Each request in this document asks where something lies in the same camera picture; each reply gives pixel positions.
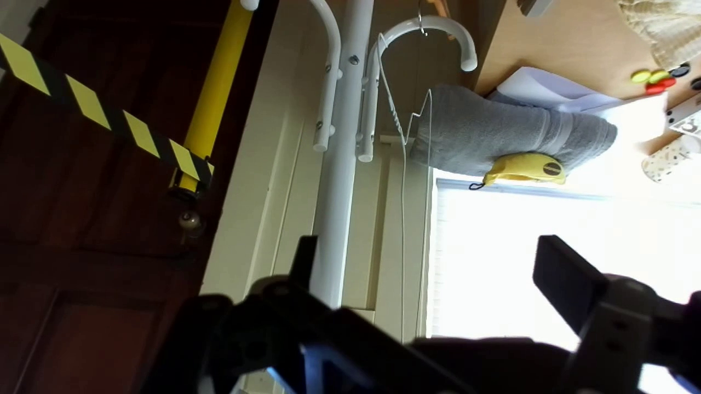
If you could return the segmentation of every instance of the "gray cloth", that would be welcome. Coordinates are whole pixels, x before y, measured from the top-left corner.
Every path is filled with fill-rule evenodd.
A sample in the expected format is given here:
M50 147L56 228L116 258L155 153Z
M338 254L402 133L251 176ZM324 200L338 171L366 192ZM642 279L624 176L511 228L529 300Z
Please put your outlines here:
M483 176L501 156L549 153L573 171L604 153L615 133L597 116L494 103L461 84L438 84L418 121L409 158Z

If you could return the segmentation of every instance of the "bright window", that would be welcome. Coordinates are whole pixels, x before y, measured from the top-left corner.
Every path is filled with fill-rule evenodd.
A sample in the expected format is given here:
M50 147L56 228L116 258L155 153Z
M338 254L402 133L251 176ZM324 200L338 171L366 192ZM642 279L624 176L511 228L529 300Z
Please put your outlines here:
M438 336L533 336L575 350L578 336L533 285L538 235L557 233L600 272L689 301L701 289L701 207L467 191L438 174L427 330ZM683 392L644 368L644 392Z

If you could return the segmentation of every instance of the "wooden door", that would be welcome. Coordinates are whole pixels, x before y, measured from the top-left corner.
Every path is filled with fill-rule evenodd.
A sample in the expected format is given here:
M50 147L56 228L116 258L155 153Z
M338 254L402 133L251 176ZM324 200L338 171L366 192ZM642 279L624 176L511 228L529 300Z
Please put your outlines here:
M27 45L184 140L229 0L52 0ZM172 169L13 78L0 83L0 394L137 392L181 301L199 289L277 0L244 51L184 235Z

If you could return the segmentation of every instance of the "black object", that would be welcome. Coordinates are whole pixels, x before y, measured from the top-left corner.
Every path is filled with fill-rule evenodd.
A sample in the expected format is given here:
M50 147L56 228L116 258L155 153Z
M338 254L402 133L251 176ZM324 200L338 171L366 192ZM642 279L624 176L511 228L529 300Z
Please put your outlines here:
M693 66L689 60L680 64L677 67L671 67L668 75L673 78L683 78L689 71L693 69Z
M701 91L701 77L693 81L693 90Z
M416 338L408 346L350 309L310 295L316 235L303 235L290 275L264 277L233 304L186 301L142 394L231 394L270 368L292 392L629 394L642 362L701 387L701 295L681 307L642 283L604 275L557 235L542 235L534 285L581 334L577 353L533 338Z

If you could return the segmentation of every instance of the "yellow and black hazard tape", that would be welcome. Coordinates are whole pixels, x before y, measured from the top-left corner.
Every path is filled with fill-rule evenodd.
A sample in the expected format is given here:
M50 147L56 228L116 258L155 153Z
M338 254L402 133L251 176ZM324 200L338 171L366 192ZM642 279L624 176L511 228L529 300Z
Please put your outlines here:
M197 180L199 187L211 187L214 167L209 160L195 156L165 133L158 133L133 114L105 104L94 90L37 59L30 51L3 32L0 67L52 100L78 107L85 117L112 132L116 137L131 140L139 149Z

